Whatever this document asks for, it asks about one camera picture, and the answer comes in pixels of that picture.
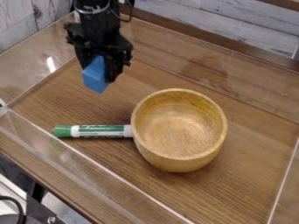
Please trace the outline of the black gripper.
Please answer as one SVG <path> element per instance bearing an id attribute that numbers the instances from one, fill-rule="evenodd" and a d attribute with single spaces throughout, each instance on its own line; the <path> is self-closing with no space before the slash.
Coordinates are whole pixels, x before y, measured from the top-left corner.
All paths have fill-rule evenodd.
<path id="1" fill-rule="evenodd" d="M 105 56 L 106 80 L 111 83 L 131 65 L 134 45 L 121 33 L 121 19 L 114 12 L 79 14 L 78 23 L 67 23 L 67 42 L 74 45 L 82 68 L 97 55 Z"/>

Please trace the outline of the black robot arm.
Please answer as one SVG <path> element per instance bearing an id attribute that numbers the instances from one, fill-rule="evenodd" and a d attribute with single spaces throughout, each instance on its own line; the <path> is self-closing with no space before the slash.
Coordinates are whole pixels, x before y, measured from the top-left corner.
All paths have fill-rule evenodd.
<path id="1" fill-rule="evenodd" d="M 111 83 L 123 73 L 125 66 L 131 65 L 134 45 L 121 33 L 118 0 L 75 0 L 74 9 L 79 13 L 79 22 L 67 23 L 67 43 L 75 48 L 82 68 L 93 60 L 103 57 L 105 81 Z"/>

